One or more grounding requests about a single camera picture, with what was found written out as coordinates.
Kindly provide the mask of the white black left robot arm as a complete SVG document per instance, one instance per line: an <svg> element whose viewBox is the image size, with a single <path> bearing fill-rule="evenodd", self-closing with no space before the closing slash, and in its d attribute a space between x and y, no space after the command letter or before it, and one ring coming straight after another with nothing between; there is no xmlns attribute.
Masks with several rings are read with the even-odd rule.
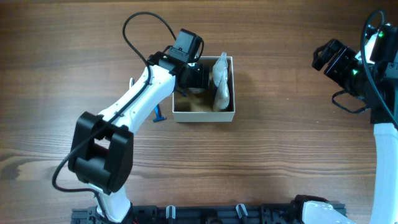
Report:
<svg viewBox="0 0 398 224"><path fill-rule="evenodd" d="M135 84L110 107L76 122L68 168L95 195L96 206L72 212L72 223L132 223L124 184L132 169L134 135L151 111L177 88L208 88L198 63L203 39L181 29L173 46L156 52Z"/></svg>

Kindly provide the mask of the white lotion tube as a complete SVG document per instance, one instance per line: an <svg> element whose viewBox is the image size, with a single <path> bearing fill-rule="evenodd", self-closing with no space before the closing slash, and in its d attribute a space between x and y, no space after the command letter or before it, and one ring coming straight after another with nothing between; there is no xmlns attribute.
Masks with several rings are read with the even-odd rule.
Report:
<svg viewBox="0 0 398 224"><path fill-rule="evenodd" d="M213 82L215 86L214 111L223 111L229 106L228 69L213 67Z"/></svg>

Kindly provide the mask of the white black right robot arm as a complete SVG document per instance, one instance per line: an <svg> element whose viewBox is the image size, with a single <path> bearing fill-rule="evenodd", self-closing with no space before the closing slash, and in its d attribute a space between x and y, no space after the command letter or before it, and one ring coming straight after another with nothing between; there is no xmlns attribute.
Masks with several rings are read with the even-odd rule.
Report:
<svg viewBox="0 0 398 224"><path fill-rule="evenodd" d="M313 53L312 67L364 103L376 142L376 179L371 223L397 223L397 28L389 24L364 27L355 52L331 39Z"/></svg>

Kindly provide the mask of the white cotton swab tub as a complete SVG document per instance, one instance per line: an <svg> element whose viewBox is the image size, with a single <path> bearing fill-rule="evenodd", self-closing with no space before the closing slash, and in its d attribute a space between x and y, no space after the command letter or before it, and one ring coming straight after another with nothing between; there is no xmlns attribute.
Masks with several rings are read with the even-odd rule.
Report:
<svg viewBox="0 0 398 224"><path fill-rule="evenodd" d="M193 94L201 94L201 93L205 92L205 89L203 89L203 88L189 88L189 90Z"/></svg>

